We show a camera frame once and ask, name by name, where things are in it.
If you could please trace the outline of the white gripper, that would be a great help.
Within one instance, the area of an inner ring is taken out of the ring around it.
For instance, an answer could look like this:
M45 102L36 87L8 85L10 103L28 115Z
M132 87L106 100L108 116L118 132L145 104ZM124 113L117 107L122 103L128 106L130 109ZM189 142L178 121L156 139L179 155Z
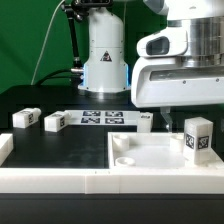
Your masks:
M139 58L132 73L131 100L138 108L161 107L171 132L171 106L224 103L224 65L182 68L177 57Z

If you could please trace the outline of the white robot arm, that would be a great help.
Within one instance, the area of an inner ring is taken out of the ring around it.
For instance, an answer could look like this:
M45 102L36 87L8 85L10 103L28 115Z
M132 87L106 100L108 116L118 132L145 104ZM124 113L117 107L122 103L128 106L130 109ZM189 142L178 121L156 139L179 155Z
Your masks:
M123 24L111 0L75 0L90 13L89 58L79 89L103 96L131 90L138 108L224 103L224 0L143 0L167 26L137 43L123 60Z

